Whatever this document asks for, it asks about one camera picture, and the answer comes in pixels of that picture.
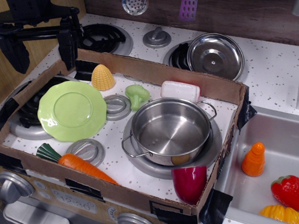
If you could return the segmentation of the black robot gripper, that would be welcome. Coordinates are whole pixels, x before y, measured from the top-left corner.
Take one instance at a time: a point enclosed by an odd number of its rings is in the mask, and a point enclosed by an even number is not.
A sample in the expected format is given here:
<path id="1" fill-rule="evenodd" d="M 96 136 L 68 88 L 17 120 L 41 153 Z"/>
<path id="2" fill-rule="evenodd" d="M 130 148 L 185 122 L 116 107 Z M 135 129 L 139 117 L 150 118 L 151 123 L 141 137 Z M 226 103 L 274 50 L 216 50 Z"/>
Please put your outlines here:
<path id="1" fill-rule="evenodd" d="M 77 34 L 82 32 L 78 8 L 56 5 L 51 0 L 6 1 L 9 10 L 0 12 L 0 50 L 17 72 L 26 74 L 30 65 L 24 39 L 54 36 L 67 70 L 75 67 Z"/>

